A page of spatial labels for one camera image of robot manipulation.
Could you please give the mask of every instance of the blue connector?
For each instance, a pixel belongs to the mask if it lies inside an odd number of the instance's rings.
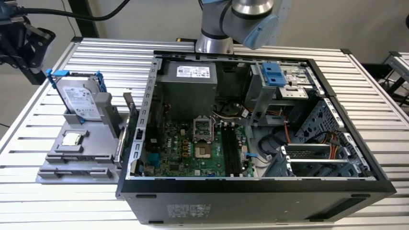
[[[245,153],[245,156],[246,157],[258,157],[258,155],[255,153],[249,153],[249,152]]]

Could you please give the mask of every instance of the blue plastic latch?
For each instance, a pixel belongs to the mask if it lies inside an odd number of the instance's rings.
[[[57,86],[55,86],[55,82],[53,81],[53,79],[51,79],[51,69],[46,69],[45,70],[45,73],[46,73],[46,79],[47,79],[47,81],[49,81],[49,83],[50,83],[50,86],[51,86],[51,88],[53,89],[57,89]]]
[[[286,81],[276,63],[261,63],[261,73],[266,78],[267,86],[284,86]]]
[[[149,165],[153,165],[155,168],[158,167],[158,153],[147,153],[147,162]]]
[[[65,76],[69,75],[69,71],[67,70],[55,70],[51,75],[57,76],[57,77],[65,77]]]
[[[95,75],[98,83],[99,83],[99,90],[101,90],[101,92],[106,92],[106,86],[105,86],[103,76],[102,76],[101,72],[97,71],[94,75]]]

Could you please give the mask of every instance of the red wire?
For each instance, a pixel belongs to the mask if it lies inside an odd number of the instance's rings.
[[[286,115],[284,115],[284,117],[283,117],[283,131],[284,131],[286,143],[290,144],[291,141],[290,141],[288,136],[287,136],[287,128],[286,128]]]

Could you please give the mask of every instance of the slotted metal table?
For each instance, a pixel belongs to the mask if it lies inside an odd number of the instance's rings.
[[[126,111],[123,92],[139,105],[153,50],[193,52],[193,43],[83,38],[71,42],[53,69],[103,74],[111,103]],[[238,55],[312,58],[366,141],[396,194],[332,224],[183,225],[181,229],[409,229],[409,118],[356,62],[339,49],[264,46]],[[45,82],[0,141],[0,229],[119,229],[141,227],[115,185],[41,185],[38,167],[63,124],[63,106]]]

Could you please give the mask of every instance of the cable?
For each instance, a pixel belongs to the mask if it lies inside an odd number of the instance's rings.
[[[258,147],[259,151],[261,151],[264,155],[271,155],[271,156],[272,156],[272,155],[275,155],[275,154],[278,153],[276,150],[272,149],[274,152],[270,152],[270,151],[263,150],[263,148],[262,148],[262,142],[263,142],[264,140],[267,140],[267,138],[268,138],[270,136],[271,136],[270,134],[266,134],[263,137],[259,138],[259,140],[258,140],[258,142],[257,142],[257,147]]]
[[[267,164],[267,162],[264,162],[263,160],[261,160],[259,157],[253,157],[253,158],[257,158],[257,160],[258,160],[261,163]]]
[[[197,0],[197,1],[198,1],[199,9],[203,11],[203,3],[202,3],[202,0]]]
[[[225,114],[219,114],[218,112],[213,111],[213,114],[219,117],[221,119],[234,119],[234,118],[241,118],[239,116],[235,115],[225,115]]]
[[[9,126],[7,126],[7,125],[5,125],[5,124],[2,124],[2,123],[0,123],[0,126],[3,126],[3,127],[6,127],[6,128],[9,128]]]
[[[334,159],[335,159],[335,156],[336,156],[338,147],[339,147],[339,146],[336,146],[336,147],[334,148],[334,151],[332,151],[332,158],[334,158]]]
[[[63,3],[63,0],[61,0],[61,3],[62,3],[62,8],[63,8],[63,11],[66,11],[65,9],[65,3]],[[66,20],[67,20],[67,23],[69,23],[69,26],[70,26],[70,29],[71,29],[71,32],[74,33],[74,37],[77,36],[77,33],[75,33],[75,30],[70,24],[70,21],[69,21],[69,18],[66,17]]]
[[[278,129],[282,128],[283,126],[275,126],[271,131],[270,131],[270,137],[272,138],[274,142],[280,146],[287,144],[284,141],[279,140],[278,137],[275,136],[275,133],[278,132]]]
[[[324,136],[323,140],[320,141],[320,144],[323,144],[326,142],[327,136],[328,136],[328,134],[326,133],[326,136]]]
[[[286,116],[284,116],[284,118],[283,118],[283,132],[284,132],[286,143],[290,144],[290,143],[291,143],[291,140],[288,139],[288,135],[287,135]]]
[[[81,19],[81,20],[87,20],[87,21],[103,21],[111,18],[121,11],[121,9],[125,7],[129,1],[130,0],[123,0],[122,3],[117,6],[117,8],[102,17],[78,15],[78,14],[74,14],[66,11],[58,11],[58,10],[51,10],[51,9],[23,8],[23,7],[18,8],[15,14],[23,14],[23,15],[26,14],[53,14],[53,15],[59,15],[59,16]]]
[[[310,143],[310,142],[311,142],[318,136],[320,136],[323,133],[334,134],[335,137],[338,137],[338,135],[336,135],[334,132],[331,132],[331,131],[322,131],[322,132],[319,132],[318,134],[315,134],[311,138],[308,138],[308,139],[303,142],[303,144]]]

